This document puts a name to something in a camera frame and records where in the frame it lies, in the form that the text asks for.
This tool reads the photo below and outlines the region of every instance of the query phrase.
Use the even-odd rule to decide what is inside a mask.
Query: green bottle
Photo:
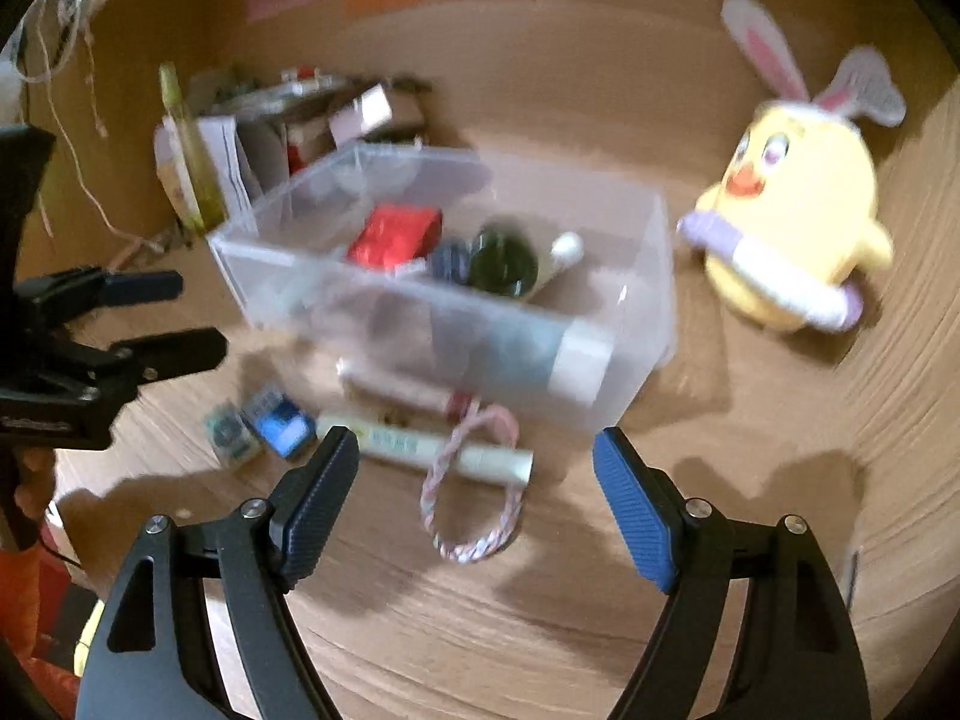
[[[520,228],[491,221],[473,239],[469,285],[503,298],[523,298],[536,284],[539,264]]]

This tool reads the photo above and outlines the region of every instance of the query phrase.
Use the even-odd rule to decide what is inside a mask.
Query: box
[[[443,234],[467,240],[508,217],[540,252],[572,230],[586,253],[531,303],[364,271],[343,254],[381,202],[440,208]],[[566,427],[616,424],[674,346],[664,201],[611,173],[357,143],[298,173],[209,241],[249,322]]]

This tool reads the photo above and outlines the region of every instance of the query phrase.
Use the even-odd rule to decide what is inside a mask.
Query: human hand
[[[56,452],[40,446],[22,447],[14,451],[20,466],[20,485],[13,493],[13,501],[30,519],[43,519],[54,497]]]

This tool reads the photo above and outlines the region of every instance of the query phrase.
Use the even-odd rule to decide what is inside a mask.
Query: red package
[[[374,271],[392,271],[428,255],[442,231],[443,213],[436,208],[378,205],[347,250],[347,260]]]

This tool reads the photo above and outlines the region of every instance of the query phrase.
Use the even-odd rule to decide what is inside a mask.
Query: pink white string
[[[464,544],[453,544],[444,539],[434,526],[434,514],[437,507],[437,496],[443,477],[450,470],[450,463],[460,451],[464,439],[479,427],[486,427],[488,432],[501,445],[515,447],[520,437],[520,426],[514,416],[502,406],[492,405],[467,415],[463,421],[453,429],[450,440],[443,447],[443,451],[433,461],[427,471],[424,486],[421,489],[421,522],[427,533],[433,538],[433,545],[445,560],[454,560],[459,563],[477,562],[484,557],[493,555],[502,549],[517,528],[520,519],[520,509],[523,505],[523,488],[521,485],[508,485],[503,511],[500,513],[496,528],[493,528],[483,538],[469,541]]]

